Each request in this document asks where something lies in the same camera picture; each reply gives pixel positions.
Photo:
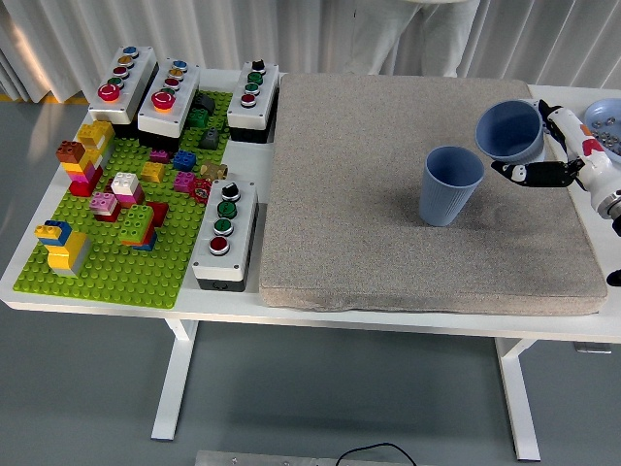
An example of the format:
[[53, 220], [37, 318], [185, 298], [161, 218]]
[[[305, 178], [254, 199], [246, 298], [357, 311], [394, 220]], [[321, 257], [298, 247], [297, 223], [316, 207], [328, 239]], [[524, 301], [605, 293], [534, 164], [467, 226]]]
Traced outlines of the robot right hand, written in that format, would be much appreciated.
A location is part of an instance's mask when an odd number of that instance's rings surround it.
[[513, 183], [528, 187], [567, 187], [577, 182], [590, 193], [591, 206], [602, 218], [619, 221], [620, 167], [572, 111], [550, 107], [540, 100], [539, 113], [568, 160], [528, 164], [495, 161], [491, 167]]

